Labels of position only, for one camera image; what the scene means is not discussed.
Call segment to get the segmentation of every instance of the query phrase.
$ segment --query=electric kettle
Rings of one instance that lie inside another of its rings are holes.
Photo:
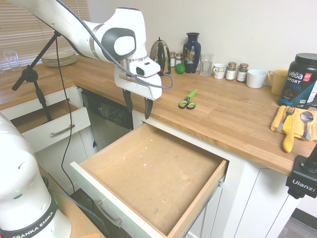
[[[160,37],[154,42],[150,51],[150,58],[160,65],[160,76],[163,73],[170,74],[170,53],[168,46],[165,41],[161,40]]]

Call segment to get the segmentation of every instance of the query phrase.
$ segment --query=white plate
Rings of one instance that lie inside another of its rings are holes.
[[[61,62],[60,66],[64,66],[64,65],[71,64],[71,63],[75,63],[76,61],[77,61],[77,59],[70,60],[70,61],[67,61],[67,62]],[[43,62],[43,64],[46,65],[46,66],[49,66],[49,67],[58,67],[58,63],[46,63],[46,62]]]
[[[77,57],[71,57],[71,58],[66,58],[66,59],[60,59],[59,62],[62,63],[62,62],[67,62],[67,61],[71,61],[71,60],[77,60]],[[43,59],[42,62],[43,62],[43,63],[58,63],[57,60],[46,60],[46,59]]]
[[[61,51],[61,52],[58,52],[58,57],[60,59],[62,58],[67,58],[67,57],[71,57],[75,55],[75,52],[74,51]],[[45,53],[43,56],[42,56],[42,59],[45,59],[45,60],[56,60],[57,59],[57,55],[56,55],[56,52],[51,52],[51,53]]]
[[[70,56],[70,57],[65,57],[65,58],[59,58],[59,60],[70,60],[70,59],[74,59],[74,58],[77,58],[76,55],[73,55],[73,56]],[[57,59],[42,59],[42,61],[47,61],[47,62],[54,62],[56,61],[57,62]]]

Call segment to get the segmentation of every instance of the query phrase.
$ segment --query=window blinds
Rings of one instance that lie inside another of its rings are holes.
[[[83,20],[89,21],[87,0],[64,0]],[[41,20],[7,0],[0,0],[0,64],[3,69],[9,66],[3,51],[16,50],[21,66],[30,64],[53,36],[54,30]],[[61,36],[58,49],[72,49]],[[49,51],[55,51],[55,43]]]

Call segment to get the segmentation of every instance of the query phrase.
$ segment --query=green lime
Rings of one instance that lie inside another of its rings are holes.
[[[176,71],[176,73],[182,74],[183,72],[185,72],[185,65],[182,64],[182,63],[178,63],[178,64],[175,66],[175,71]]]

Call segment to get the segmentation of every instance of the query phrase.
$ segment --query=yellow napkin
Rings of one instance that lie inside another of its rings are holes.
[[[271,124],[271,130],[276,131],[278,128],[279,124],[283,120],[283,115],[286,110],[286,106],[280,106],[277,114]],[[303,137],[305,128],[306,128],[306,123],[302,122],[301,120],[301,114],[307,110],[296,108],[295,113],[293,114],[293,131],[294,131],[294,137],[300,138],[302,140],[307,140]],[[308,124],[308,128],[311,133],[311,139],[308,141],[316,142],[317,143],[317,112],[312,112],[314,115],[314,120]]]

